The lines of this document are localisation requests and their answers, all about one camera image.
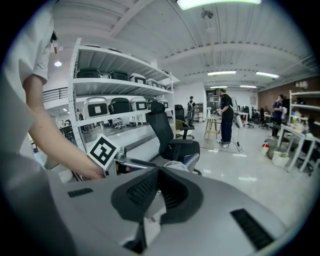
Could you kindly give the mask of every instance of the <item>black bag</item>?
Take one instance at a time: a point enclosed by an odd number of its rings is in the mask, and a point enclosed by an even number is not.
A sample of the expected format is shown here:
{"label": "black bag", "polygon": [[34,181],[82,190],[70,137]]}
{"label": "black bag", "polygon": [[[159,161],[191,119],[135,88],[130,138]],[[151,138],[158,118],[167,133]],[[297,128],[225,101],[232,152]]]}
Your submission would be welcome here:
{"label": "black bag", "polygon": [[108,78],[122,80],[122,81],[128,81],[128,74],[125,72],[121,72],[121,71],[112,71],[112,72],[110,72]]}
{"label": "black bag", "polygon": [[99,69],[95,67],[81,68],[78,73],[76,73],[76,78],[100,78]]}
{"label": "black bag", "polygon": [[113,98],[108,106],[110,114],[130,112],[130,103],[127,98]]}

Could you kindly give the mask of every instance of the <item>floor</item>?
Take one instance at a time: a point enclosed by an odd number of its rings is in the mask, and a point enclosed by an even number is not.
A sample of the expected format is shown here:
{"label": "floor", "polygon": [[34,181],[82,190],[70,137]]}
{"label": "floor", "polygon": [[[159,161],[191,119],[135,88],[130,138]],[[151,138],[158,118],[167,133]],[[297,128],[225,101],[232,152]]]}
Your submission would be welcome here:
{"label": "floor", "polygon": [[195,123],[192,135],[200,144],[200,159],[196,168],[204,177],[226,182],[246,193],[276,214],[289,228],[304,218],[312,200],[318,195],[319,172],[312,176],[294,168],[290,173],[261,154],[264,140],[271,135],[271,129],[237,129],[232,127],[232,138],[239,141],[243,152],[234,143],[221,147],[216,135],[204,138],[205,123]]}

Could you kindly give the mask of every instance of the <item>railing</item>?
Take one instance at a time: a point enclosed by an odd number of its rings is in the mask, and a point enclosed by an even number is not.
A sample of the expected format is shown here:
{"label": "railing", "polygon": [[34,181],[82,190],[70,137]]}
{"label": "railing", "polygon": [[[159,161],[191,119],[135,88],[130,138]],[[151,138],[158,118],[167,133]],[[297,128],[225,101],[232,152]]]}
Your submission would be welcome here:
{"label": "railing", "polygon": [[50,102],[68,97],[68,87],[46,90],[43,92],[43,102]]}

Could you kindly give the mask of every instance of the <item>white wall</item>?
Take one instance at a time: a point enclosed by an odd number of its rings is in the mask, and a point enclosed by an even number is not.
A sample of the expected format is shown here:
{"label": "white wall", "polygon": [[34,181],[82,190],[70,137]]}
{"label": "white wall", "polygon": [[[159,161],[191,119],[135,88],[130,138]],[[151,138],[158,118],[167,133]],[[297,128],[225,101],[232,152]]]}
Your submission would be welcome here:
{"label": "white wall", "polygon": [[188,85],[178,85],[174,86],[174,104],[182,105],[183,108],[187,108],[188,101],[190,101],[190,96],[193,96],[193,101],[195,103],[203,103],[203,117],[206,118],[207,113],[207,97],[205,92],[205,87],[203,82],[188,84]]}
{"label": "white wall", "polygon": [[[236,100],[237,104],[242,106],[248,106],[250,110],[250,116],[252,115],[251,108],[253,107],[255,110],[258,108],[258,92],[250,91],[250,90],[226,90],[226,93],[234,100]],[[250,104],[250,97],[255,97],[255,104]]]}

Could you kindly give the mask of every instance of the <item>chair backrest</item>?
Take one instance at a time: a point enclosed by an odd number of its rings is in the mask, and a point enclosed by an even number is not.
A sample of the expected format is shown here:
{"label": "chair backrest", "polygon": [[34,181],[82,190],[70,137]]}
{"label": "chair backrest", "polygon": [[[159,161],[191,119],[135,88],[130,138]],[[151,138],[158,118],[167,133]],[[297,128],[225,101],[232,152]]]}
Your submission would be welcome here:
{"label": "chair backrest", "polygon": [[162,155],[168,147],[169,141],[174,138],[174,133],[165,112],[165,106],[161,103],[153,102],[151,112],[145,116],[146,121],[151,125],[155,135],[160,141],[159,154]]}
{"label": "chair backrest", "polygon": [[185,121],[185,110],[182,105],[174,105],[175,119]]}

